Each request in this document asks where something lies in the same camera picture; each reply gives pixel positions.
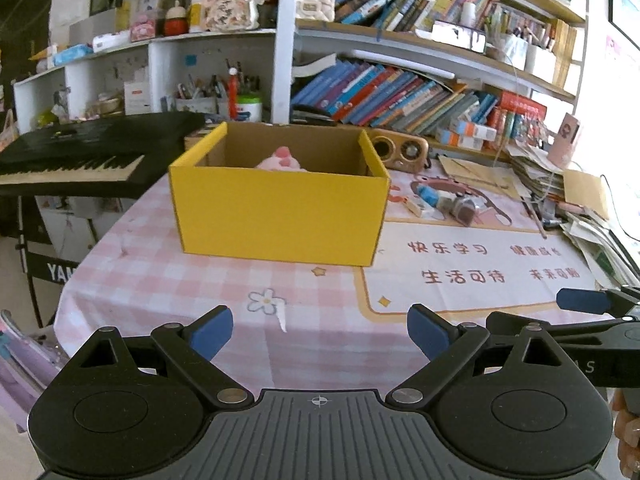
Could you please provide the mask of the person's right hand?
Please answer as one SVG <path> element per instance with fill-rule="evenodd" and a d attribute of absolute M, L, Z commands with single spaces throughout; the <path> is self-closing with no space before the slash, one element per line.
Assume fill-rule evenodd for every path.
<path fill-rule="evenodd" d="M 612 410 L 616 413 L 614 436 L 618 440 L 617 457 L 620 472 L 631 479 L 639 472 L 639 417 L 628 411 L 623 391 L 615 390 Z"/>

